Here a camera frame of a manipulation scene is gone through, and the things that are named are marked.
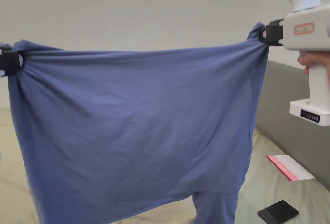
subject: white booklet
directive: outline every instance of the white booklet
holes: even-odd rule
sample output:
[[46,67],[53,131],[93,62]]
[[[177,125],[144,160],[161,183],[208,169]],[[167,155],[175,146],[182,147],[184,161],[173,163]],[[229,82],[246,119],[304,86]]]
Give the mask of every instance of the white booklet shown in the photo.
[[267,158],[289,181],[315,180],[316,178],[288,155],[272,155]]

